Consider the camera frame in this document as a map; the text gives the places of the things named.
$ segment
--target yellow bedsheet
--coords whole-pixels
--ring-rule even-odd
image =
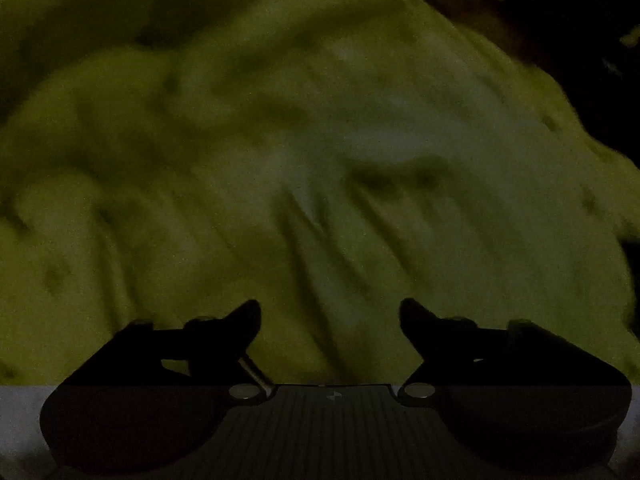
[[[528,318],[640,383],[640,173],[420,0],[0,0],[0,384],[263,307],[277,382],[401,383],[398,323]]]

